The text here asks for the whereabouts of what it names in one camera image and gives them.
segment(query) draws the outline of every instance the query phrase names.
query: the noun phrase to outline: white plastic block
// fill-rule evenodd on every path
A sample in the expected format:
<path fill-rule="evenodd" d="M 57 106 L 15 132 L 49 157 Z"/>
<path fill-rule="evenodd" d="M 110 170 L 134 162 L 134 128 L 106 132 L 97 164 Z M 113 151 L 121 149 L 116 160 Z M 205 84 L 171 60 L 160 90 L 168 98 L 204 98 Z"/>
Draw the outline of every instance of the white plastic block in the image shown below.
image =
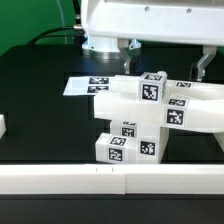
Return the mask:
<path fill-rule="evenodd" d="M 101 134 L 96 142 L 96 160 L 114 164 L 135 164 L 136 139 Z"/>
<path fill-rule="evenodd" d="M 111 90 L 138 93 L 139 77 L 116 75 L 111 80 Z M 170 94 L 182 95 L 200 100 L 221 100 L 224 98 L 224 85 L 167 80 Z"/>
<path fill-rule="evenodd" d="M 111 121 L 110 133 L 112 135 L 120 135 L 126 137 L 140 137 L 140 136 L 159 136 L 159 126 L 146 126 L 131 122 Z"/>
<path fill-rule="evenodd" d="M 179 94 L 200 100 L 224 98 L 224 85 L 168 80 L 170 94 Z"/>
<path fill-rule="evenodd" d="M 182 100 L 184 106 L 167 105 L 166 127 L 216 133 L 224 131 L 224 103 L 202 100 Z"/>
<path fill-rule="evenodd" d="M 168 128 L 159 128 L 159 135 L 137 138 L 137 164 L 159 164 L 162 160 L 167 141 Z"/>
<path fill-rule="evenodd" d="M 86 165 L 85 194 L 125 194 L 125 174 L 110 165 Z"/>
<path fill-rule="evenodd" d="M 0 115 L 0 138 L 3 136 L 5 131 L 6 131 L 6 128 L 5 128 L 4 115 Z"/>
<path fill-rule="evenodd" d="M 168 101 L 166 91 L 162 103 Z M 164 116 L 160 104 L 149 104 L 137 99 L 133 93 L 101 91 L 94 97 L 95 118 L 129 121 L 142 125 L 160 126 Z"/>
<path fill-rule="evenodd" d="M 137 124 L 127 121 L 111 121 L 110 134 L 136 138 Z"/>
<path fill-rule="evenodd" d="M 139 100 L 147 103 L 161 103 L 166 91 L 166 72 L 145 72 L 139 79 Z"/>

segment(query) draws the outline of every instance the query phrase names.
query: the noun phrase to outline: white cube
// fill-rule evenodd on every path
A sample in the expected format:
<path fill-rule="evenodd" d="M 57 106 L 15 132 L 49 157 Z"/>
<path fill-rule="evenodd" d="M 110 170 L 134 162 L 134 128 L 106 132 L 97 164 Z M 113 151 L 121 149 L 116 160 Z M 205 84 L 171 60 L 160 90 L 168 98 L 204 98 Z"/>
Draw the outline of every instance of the white cube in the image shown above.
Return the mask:
<path fill-rule="evenodd" d="M 113 164 L 135 164 L 136 139 L 101 134 L 96 142 L 96 160 Z"/>
<path fill-rule="evenodd" d="M 110 133 L 134 138 L 140 136 L 159 136 L 160 127 L 113 120 L 110 123 Z"/>
<path fill-rule="evenodd" d="M 139 100 L 148 103 L 161 103 L 167 84 L 166 72 L 145 72 L 139 80 Z"/>
<path fill-rule="evenodd" d="M 160 128 L 159 132 L 157 136 L 141 136 L 137 138 L 136 163 L 159 164 L 161 162 L 169 138 L 169 129 Z"/>

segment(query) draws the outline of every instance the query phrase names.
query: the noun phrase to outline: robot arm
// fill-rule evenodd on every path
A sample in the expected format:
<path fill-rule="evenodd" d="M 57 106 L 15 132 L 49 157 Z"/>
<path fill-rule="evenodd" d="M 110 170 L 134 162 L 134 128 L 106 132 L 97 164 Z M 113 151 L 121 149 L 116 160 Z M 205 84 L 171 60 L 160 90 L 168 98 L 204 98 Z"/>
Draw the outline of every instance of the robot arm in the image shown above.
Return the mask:
<path fill-rule="evenodd" d="M 191 72 L 191 79 L 202 81 L 217 46 L 224 45 L 224 1 L 83 0 L 82 25 L 94 37 L 203 45 Z M 130 57 L 124 59 L 129 67 Z"/>

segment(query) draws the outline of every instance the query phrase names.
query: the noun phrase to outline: black cable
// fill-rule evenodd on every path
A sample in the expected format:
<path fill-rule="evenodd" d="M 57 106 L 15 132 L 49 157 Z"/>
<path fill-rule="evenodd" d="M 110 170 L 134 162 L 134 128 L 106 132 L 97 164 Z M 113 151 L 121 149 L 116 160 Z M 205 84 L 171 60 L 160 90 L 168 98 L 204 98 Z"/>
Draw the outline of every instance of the black cable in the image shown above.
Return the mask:
<path fill-rule="evenodd" d="M 80 10 L 80 5 L 78 0 L 73 0 L 73 6 L 74 6 L 75 14 L 80 14 L 81 10 Z"/>
<path fill-rule="evenodd" d="M 81 24 L 81 9 L 78 0 L 73 0 L 73 7 L 76 15 L 75 16 L 76 24 Z"/>
<path fill-rule="evenodd" d="M 30 40 L 27 44 L 28 45 L 34 45 L 40 38 L 43 38 L 47 34 L 59 32 L 59 31 L 64 31 L 64 30 L 73 30 L 74 31 L 74 27 L 73 26 L 65 26 L 65 27 L 59 27 L 59 28 L 47 30 L 47 31 L 39 34 L 37 37 L 33 38 L 32 40 Z"/>

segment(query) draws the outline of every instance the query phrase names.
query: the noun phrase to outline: white block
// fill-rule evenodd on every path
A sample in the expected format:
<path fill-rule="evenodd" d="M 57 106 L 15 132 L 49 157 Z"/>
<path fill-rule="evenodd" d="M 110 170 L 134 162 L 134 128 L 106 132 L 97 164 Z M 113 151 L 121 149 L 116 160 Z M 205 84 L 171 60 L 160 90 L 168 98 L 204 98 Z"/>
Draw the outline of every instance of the white block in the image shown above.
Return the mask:
<path fill-rule="evenodd" d="M 159 164 L 169 138 L 168 128 L 159 128 L 159 135 L 141 136 L 137 139 L 137 164 Z"/>
<path fill-rule="evenodd" d="M 96 142 L 96 160 L 114 164 L 135 164 L 136 139 L 101 134 Z"/>
<path fill-rule="evenodd" d="M 113 120 L 110 123 L 110 133 L 112 135 L 135 138 L 140 136 L 159 136 L 160 127 Z"/>
<path fill-rule="evenodd" d="M 186 106 L 167 105 L 165 111 L 166 127 L 207 133 L 224 131 L 224 103 L 188 100 Z"/>
<path fill-rule="evenodd" d="M 167 96 L 166 91 L 163 104 L 167 102 Z M 159 126 L 164 117 L 163 112 L 160 104 L 139 101 L 133 93 L 102 91 L 94 97 L 95 118 Z"/>
<path fill-rule="evenodd" d="M 116 75 L 111 80 L 111 90 L 138 93 L 140 77 Z M 170 94 L 178 94 L 200 100 L 219 100 L 224 98 L 224 85 L 167 80 Z"/>
<path fill-rule="evenodd" d="M 5 131 L 6 131 L 6 128 L 5 128 L 4 115 L 0 115 L 0 138 L 3 136 Z"/>
<path fill-rule="evenodd" d="M 139 79 L 138 98 L 147 103 L 161 103 L 166 91 L 166 72 L 145 72 Z"/>

